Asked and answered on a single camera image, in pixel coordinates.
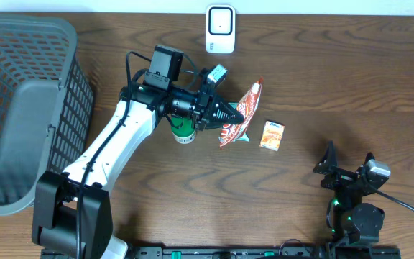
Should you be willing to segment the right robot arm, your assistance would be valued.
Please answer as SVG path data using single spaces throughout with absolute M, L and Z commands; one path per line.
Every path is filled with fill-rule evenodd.
M 321 187 L 334 192 L 326 212 L 326 224 L 332 229 L 333 241 L 345 246 L 371 246 L 378 242 L 385 213 L 381 208 L 363 202 L 363 198 L 375 193 L 389 180 L 389 166 L 367 153 L 357 170 L 340 168 L 336 148 L 330 140 L 313 172 L 323 175 Z

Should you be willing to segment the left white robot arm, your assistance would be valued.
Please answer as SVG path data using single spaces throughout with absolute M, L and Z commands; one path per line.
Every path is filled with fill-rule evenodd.
M 244 116 L 216 88 L 228 71 L 222 65 L 193 69 L 201 83 L 190 91 L 175 85 L 184 52 L 157 45 L 149 68 L 131 72 L 113 117 L 89 148 L 63 172 L 44 172 L 35 189 L 32 241 L 72 258 L 125 258 L 129 245 L 114 235 L 110 194 L 138 146 L 160 120 L 188 119 L 193 130 L 241 124 Z

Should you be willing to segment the teal snack packet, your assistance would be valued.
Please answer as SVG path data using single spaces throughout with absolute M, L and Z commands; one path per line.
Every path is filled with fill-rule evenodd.
M 229 102 L 229 104 L 233 107 L 233 108 L 237 108 L 237 103 L 234 103 L 234 102 Z M 238 137 L 238 138 L 236 138 L 235 140 L 234 140 L 234 142 L 236 142 L 236 141 L 245 141 L 245 142 L 249 142 L 249 137 L 248 137 L 248 135 L 247 135 L 247 133 L 246 132 L 243 132 L 243 134 L 240 136 L 240 137 Z

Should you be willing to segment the orange small carton box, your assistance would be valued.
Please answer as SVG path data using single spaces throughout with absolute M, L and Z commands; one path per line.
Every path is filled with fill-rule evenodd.
M 266 121 L 259 146 L 278 151 L 284 131 L 285 126 L 283 124 Z

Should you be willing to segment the red orange snack bag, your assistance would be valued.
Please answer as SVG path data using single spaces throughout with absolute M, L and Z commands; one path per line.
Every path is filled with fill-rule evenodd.
M 252 117 L 258 108 L 263 81 L 263 77 L 256 81 L 237 103 L 236 109 L 244 115 L 244 122 L 241 124 L 225 124 L 220 132 L 219 147 L 234 142 L 243 132 L 247 132 Z

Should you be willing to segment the green lid jar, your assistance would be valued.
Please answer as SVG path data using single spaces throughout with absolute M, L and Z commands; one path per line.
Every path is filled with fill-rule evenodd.
M 192 120 L 185 117 L 172 117 L 171 127 L 175 140 L 180 144 L 189 144 L 196 138 L 196 129 L 192 126 Z

